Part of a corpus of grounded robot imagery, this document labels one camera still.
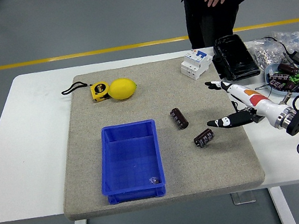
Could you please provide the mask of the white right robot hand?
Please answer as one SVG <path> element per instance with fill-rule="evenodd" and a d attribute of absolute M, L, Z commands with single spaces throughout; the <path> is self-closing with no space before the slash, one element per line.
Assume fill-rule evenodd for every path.
<path fill-rule="evenodd" d="M 296 113 L 289 105 L 274 103 L 263 94 L 249 89 L 246 86 L 224 81 L 206 82 L 205 85 L 208 86 L 209 89 L 225 90 L 247 107 L 243 111 L 237 111 L 227 117 L 207 122 L 207 125 L 210 127 L 228 129 L 247 125 L 254 121 L 254 117 L 258 116 L 266 117 L 273 127 L 280 128 L 289 114 Z"/>

